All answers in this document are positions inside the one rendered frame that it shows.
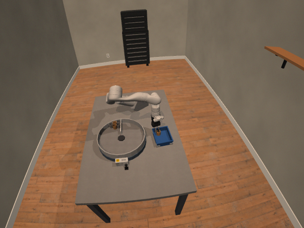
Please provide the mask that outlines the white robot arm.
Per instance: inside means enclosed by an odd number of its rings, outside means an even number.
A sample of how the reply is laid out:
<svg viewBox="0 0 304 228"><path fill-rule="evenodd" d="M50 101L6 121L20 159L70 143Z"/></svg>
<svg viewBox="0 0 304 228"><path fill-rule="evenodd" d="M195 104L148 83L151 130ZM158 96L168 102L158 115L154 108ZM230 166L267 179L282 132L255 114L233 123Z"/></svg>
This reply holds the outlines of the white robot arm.
<svg viewBox="0 0 304 228"><path fill-rule="evenodd" d="M106 103L109 101L114 101L119 105L134 106L135 102L147 102L151 104L151 109L153 113L158 113L160 111L161 98L157 93L134 93L131 96L122 96L122 88L120 86L114 85L110 87L109 93L106 94Z"/></svg>

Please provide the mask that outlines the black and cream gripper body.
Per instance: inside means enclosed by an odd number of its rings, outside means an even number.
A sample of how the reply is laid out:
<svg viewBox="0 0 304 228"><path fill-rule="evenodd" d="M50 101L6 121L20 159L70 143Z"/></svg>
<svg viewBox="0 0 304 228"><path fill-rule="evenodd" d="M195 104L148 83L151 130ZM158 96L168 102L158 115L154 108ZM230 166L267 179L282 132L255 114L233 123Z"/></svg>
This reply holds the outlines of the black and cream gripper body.
<svg viewBox="0 0 304 228"><path fill-rule="evenodd" d="M152 127L160 126L161 122L160 120L163 120L164 117L160 115L160 111L158 113L153 113L151 112L151 117L152 117Z"/></svg>

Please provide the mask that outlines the blue plastic tray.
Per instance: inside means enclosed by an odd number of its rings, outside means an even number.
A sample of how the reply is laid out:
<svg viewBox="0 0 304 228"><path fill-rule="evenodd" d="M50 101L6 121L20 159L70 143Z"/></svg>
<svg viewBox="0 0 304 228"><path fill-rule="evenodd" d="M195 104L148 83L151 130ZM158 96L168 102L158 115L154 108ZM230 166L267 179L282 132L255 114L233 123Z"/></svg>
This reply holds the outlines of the blue plastic tray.
<svg viewBox="0 0 304 228"><path fill-rule="evenodd" d="M171 136L168 126L160 127L159 130L161 131L161 135L157 136L157 134L155 133L155 128L152 128L152 134L156 142L156 147L172 145L173 138Z"/></svg>

